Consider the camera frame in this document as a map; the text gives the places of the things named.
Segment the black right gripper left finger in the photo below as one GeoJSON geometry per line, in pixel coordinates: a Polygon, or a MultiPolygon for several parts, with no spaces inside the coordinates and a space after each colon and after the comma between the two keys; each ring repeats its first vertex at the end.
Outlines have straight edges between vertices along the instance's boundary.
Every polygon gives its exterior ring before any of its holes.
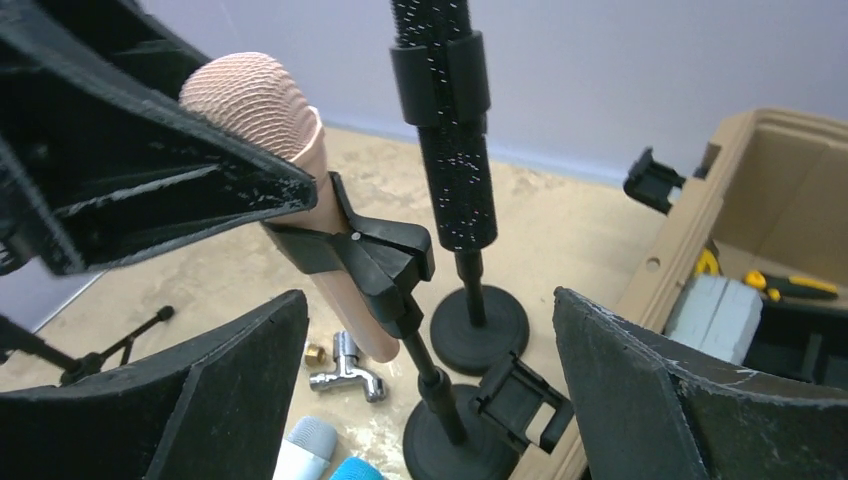
{"type": "Polygon", "coordinates": [[[1,396],[5,479],[269,479],[309,318],[291,290],[144,359],[1,396]]]}

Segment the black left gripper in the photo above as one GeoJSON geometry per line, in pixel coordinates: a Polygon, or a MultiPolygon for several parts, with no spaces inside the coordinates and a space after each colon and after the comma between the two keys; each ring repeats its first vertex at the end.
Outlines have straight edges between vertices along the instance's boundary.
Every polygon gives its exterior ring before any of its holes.
{"type": "Polygon", "coordinates": [[[42,7],[1,5],[1,273],[122,267],[289,206],[273,156],[119,70],[42,7]]]}

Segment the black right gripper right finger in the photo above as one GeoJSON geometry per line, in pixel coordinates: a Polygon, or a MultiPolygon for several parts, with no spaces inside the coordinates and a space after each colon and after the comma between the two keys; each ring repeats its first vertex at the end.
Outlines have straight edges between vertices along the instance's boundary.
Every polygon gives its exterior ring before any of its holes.
{"type": "Polygon", "coordinates": [[[847,394],[713,358],[568,288],[553,326],[596,479],[843,479],[847,394]]]}

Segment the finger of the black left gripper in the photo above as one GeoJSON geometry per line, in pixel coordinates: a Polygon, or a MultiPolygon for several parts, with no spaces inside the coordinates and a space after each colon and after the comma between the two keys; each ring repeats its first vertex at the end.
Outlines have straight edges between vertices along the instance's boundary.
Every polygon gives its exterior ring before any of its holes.
{"type": "Polygon", "coordinates": [[[136,1],[42,0],[39,6],[119,70],[174,100],[210,61],[136,1]]]}

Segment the white microphone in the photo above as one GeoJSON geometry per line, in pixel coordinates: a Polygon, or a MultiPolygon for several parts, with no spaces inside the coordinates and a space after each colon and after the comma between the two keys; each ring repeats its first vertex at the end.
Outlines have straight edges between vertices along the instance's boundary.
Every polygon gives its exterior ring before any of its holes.
{"type": "Polygon", "coordinates": [[[314,416],[302,417],[280,445],[272,479],[321,479],[337,443],[334,426],[314,416]]]}

